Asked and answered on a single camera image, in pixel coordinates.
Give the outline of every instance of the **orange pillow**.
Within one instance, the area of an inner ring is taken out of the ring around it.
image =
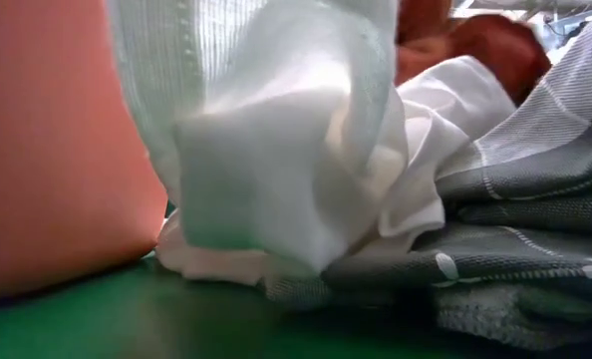
[[[155,245],[166,195],[109,39],[103,0],[0,0],[0,297]]]

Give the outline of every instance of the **gray plaid fabric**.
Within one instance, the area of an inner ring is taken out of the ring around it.
[[[266,279],[295,310],[430,287],[438,325],[545,350],[592,338],[592,23],[504,123],[442,169],[442,230],[380,239],[319,279]]]

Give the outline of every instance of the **green surface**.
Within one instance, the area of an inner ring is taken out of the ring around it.
[[[148,258],[0,303],[0,359],[497,358],[494,353],[507,353],[485,341],[405,329],[386,318],[378,311],[286,315],[255,290],[187,283]]]

